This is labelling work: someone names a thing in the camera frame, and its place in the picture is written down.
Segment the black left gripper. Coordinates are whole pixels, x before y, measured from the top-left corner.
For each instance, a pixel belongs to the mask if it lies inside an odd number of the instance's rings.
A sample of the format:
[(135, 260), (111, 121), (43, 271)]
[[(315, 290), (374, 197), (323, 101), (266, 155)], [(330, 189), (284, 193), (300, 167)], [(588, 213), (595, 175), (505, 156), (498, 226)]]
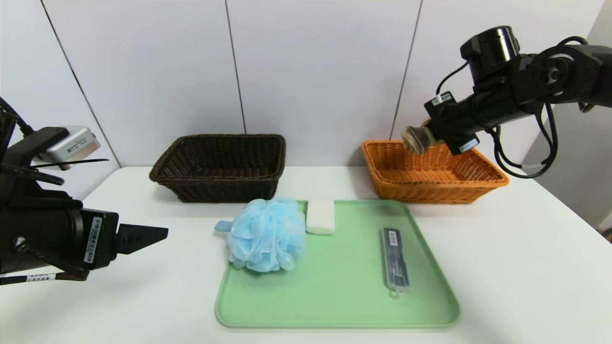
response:
[(145, 225), (120, 224), (116, 233), (118, 220), (117, 213), (85, 209), (79, 200), (4, 201), (1, 272), (53, 266), (88, 274), (116, 253), (129, 255), (168, 237), (168, 228)]

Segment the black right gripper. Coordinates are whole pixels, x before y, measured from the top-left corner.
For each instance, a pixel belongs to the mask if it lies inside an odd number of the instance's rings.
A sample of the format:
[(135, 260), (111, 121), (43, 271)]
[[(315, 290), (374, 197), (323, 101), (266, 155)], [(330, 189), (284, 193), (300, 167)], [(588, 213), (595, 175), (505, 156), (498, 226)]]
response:
[(453, 155), (465, 154), (480, 144), (475, 133), (460, 127), (460, 109), (451, 92), (446, 91), (424, 104), (430, 122), (426, 127), (436, 140), (441, 140)]

